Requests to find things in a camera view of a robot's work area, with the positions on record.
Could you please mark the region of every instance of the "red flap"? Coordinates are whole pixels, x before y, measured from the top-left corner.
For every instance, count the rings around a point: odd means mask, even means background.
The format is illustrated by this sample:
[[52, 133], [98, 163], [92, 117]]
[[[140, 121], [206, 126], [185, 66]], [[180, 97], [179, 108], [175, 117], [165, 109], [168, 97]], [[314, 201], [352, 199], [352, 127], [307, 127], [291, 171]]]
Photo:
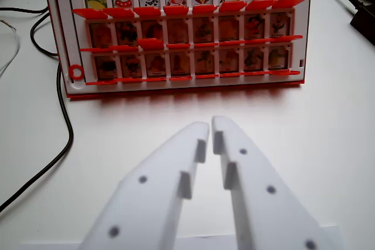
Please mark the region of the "red flap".
[[138, 44], [144, 50], [163, 50], [164, 49], [163, 41], [156, 39], [156, 38], [143, 38], [143, 39], [138, 39], [137, 41], [138, 41]]
[[82, 48], [81, 52], [91, 52], [91, 53], [112, 53], [112, 47], [109, 48]]
[[110, 49], [117, 52], [136, 52], [139, 50], [138, 46], [128, 45], [111, 46]]
[[167, 44], [167, 48], [170, 49], [183, 49], [183, 48], [189, 48], [190, 44], [189, 43], [178, 43], [178, 44]]
[[93, 8], [73, 9], [72, 12], [88, 20], [108, 18], [108, 15], [102, 10], [95, 10]]
[[189, 7], [183, 5], [164, 6], [164, 12], [166, 15], [185, 15], [189, 12]]
[[134, 12], [139, 16], [160, 16], [160, 8], [156, 7], [136, 7], [133, 8]]
[[277, 2], [272, 5], [272, 8], [292, 8], [293, 6], [300, 4], [302, 1], [304, 0], [277, 0]]
[[246, 6], [248, 10], [264, 10], [276, 3], [276, 0], [253, 0]]
[[199, 74], [195, 76], [196, 79], [215, 78], [215, 77], [219, 77], [219, 75], [218, 74]]
[[191, 76], [179, 76], [179, 77], [171, 77], [170, 81], [184, 81], [184, 80], [191, 80], [193, 77]]
[[228, 1], [223, 2], [219, 7], [219, 12], [233, 12], [239, 11], [246, 6], [246, 2], [238, 0], [238, 1]]
[[245, 43], [245, 40], [223, 41], [219, 43], [219, 46], [232, 46], [232, 45], [240, 45], [243, 43]]
[[134, 12], [125, 8], [104, 8], [103, 12], [112, 16], [113, 18], [134, 18]]
[[194, 43], [194, 47], [214, 47], [219, 45], [215, 42], [208, 42], [208, 43]]
[[271, 38], [270, 42], [290, 42], [295, 39], [303, 38], [302, 35], [286, 35], [286, 36], [279, 36]]
[[193, 7], [193, 14], [205, 14], [205, 13], [212, 13], [217, 9], [217, 6], [212, 4], [207, 5], [195, 5]]

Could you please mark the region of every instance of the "red plastic tab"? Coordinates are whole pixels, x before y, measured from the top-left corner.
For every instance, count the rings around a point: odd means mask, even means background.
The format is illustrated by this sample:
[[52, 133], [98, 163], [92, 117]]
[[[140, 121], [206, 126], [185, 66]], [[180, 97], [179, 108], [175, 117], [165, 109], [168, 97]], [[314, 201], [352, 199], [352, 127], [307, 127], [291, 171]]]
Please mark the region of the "red plastic tab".
[[145, 79], [142, 79], [142, 81], [146, 81], [146, 82], [166, 81], [166, 77], [145, 78]]
[[189, 43], [178, 43], [178, 44], [167, 44], [167, 48], [170, 49], [183, 49], [183, 48], [189, 48], [190, 44]]
[[196, 79], [215, 78], [215, 77], [219, 77], [219, 75], [218, 74], [200, 74], [200, 75], [195, 76]]
[[134, 12], [125, 8], [104, 8], [103, 12], [112, 16], [113, 18], [134, 18]]
[[111, 46], [110, 49], [117, 52], [136, 52], [139, 50], [138, 46], [128, 45]]
[[248, 10], [264, 10], [276, 3], [276, 0], [253, 0], [246, 6]]
[[208, 43], [194, 43], [194, 47], [214, 47], [219, 45], [218, 43], [215, 42], [208, 42]]
[[163, 50], [164, 49], [163, 41], [156, 39], [156, 38], [143, 38], [143, 39], [138, 39], [137, 41], [138, 41], [138, 44], [144, 50]]
[[166, 15], [186, 15], [189, 12], [189, 7], [183, 5], [164, 6]]
[[277, 0], [277, 2], [272, 5], [272, 8], [292, 8], [293, 6], [300, 4], [302, 1], [304, 0]]
[[[74, 75], [74, 70], [79, 70], [81, 71], [81, 74], [79, 76]], [[82, 80], [84, 78], [84, 70], [83, 67], [80, 66], [79, 64], [73, 64], [69, 67], [69, 76], [73, 80]]]
[[196, 5], [193, 7], [193, 14], [205, 14], [205, 13], [212, 13], [217, 9], [217, 6], [212, 4], [210, 5]]
[[219, 7], [219, 12], [234, 12], [239, 11], [246, 6], [246, 2], [238, 1], [228, 1], [223, 2]]
[[82, 18], [92, 19], [107, 19], [108, 15], [101, 10], [95, 10], [93, 8], [73, 9], [74, 14], [81, 16]]
[[232, 46], [232, 45], [240, 45], [243, 43], [245, 43], [245, 40], [223, 41], [219, 43], [219, 46]]
[[108, 81], [86, 82], [86, 85], [112, 85], [112, 84], [117, 84], [117, 80], [112, 79]]
[[133, 8], [134, 12], [139, 16], [160, 16], [160, 8], [156, 7], [136, 7]]
[[80, 49], [81, 52], [91, 52], [91, 53], [112, 53], [112, 49], [110, 48], [82, 48]]
[[279, 36], [275, 38], [271, 38], [270, 42], [290, 42], [295, 39], [303, 38], [302, 35], [286, 35], [286, 36]]

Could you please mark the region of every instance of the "black cable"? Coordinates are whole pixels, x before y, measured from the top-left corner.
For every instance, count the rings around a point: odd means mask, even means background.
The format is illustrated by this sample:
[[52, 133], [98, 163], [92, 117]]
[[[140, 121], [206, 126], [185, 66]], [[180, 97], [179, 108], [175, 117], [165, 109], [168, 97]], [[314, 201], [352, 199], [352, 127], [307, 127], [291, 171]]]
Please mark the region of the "black cable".
[[[43, 52], [43, 54], [46, 54], [47, 56], [57, 56], [57, 54], [55, 53], [51, 53], [43, 48], [41, 48], [36, 42], [35, 42], [35, 39], [34, 39], [34, 32], [35, 32], [35, 28], [46, 18], [48, 17], [49, 14], [46, 14], [45, 16], [42, 17], [42, 19], [39, 19], [35, 25], [33, 25], [32, 27], [32, 32], [30, 33], [30, 37], [31, 37], [31, 40], [33, 42], [33, 44], [35, 45], [35, 47], [37, 47], [37, 49], [41, 52]], [[26, 184], [24, 184], [14, 195], [12, 195], [8, 200], [6, 200], [6, 202], [4, 202], [1, 206], [0, 206], [0, 213], [3, 212], [4, 209], [6, 209], [9, 205], [11, 205], [23, 192], [25, 192], [25, 190], [27, 190], [33, 183], [35, 183], [40, 177], [42, 177], [49, 169], [51, 169], [60, 159], [62, 159], [67, 151], [70, 149], [71, 145], [73, 144], [73, 139], [74, 139], [74, 132], [73, 132], [73, 127], [70, 123], [70, 120], [69, 120], [69, 116], [68, 116], [68, 113], [66, 111], [66, 108], [65, 108], [65, 104], [64, 104], [64, 99], [63, 99], [63, 93], [62, 93], [62, 90], [61, 90], [61, 68], [60, 68], [60, 64], [58, 65], [57, 67], [57, 77], [56, 77], [56, 90], [57, 90], [57, 96], [59, 98], [59, 103], [60, 103], [60, 107], [61, 107], [61, 111], [63, 113], [63, 116], [64, 116], [64, 119], [65, 119], [65, 123], [66, 123], [66, 126], [68, 128], [68, 132], [69, 132], [69, 139], [65, 145], [65, 147], [63, 148], [63, 150], [50, 162], [48, 163], [48, 165], [46, 167], [44, 167], [38, 174], [36, 174], [34, 177], [32, 177]]]

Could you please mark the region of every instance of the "white desk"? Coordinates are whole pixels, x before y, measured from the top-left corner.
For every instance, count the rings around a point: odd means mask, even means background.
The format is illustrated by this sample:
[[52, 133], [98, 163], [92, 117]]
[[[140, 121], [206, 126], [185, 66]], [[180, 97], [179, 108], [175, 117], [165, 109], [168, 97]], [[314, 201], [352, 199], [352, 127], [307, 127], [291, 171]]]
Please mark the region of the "white desk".
[[[352, 9], [347, 0], [340, 0]], [[45, 0], [0, 0], [42, 9]], [[57, 63], [31, 44], [37, 18], [1, 12], [21, 50], [0, 79], [0, 202], [67, 141], [56, 96]], [[117, 183], [192, 121], [226, 115], [241, 124], [322, 225], [339, 224], [348, 249], [372, 250], [375, 236], [375, 47], [335, 0], [311, 0], [306, 84], [300, 87], [69, 101], [75, 139], [67, 158], [0, 216], [0, 249], [20, 242], [81, 241]], [[36, 40], [55, 51], [50, 25]], [[12, 33], [0, 26], [2, 56]], [[209, 147], [179, 236], [234, 233], [220, 159]]]

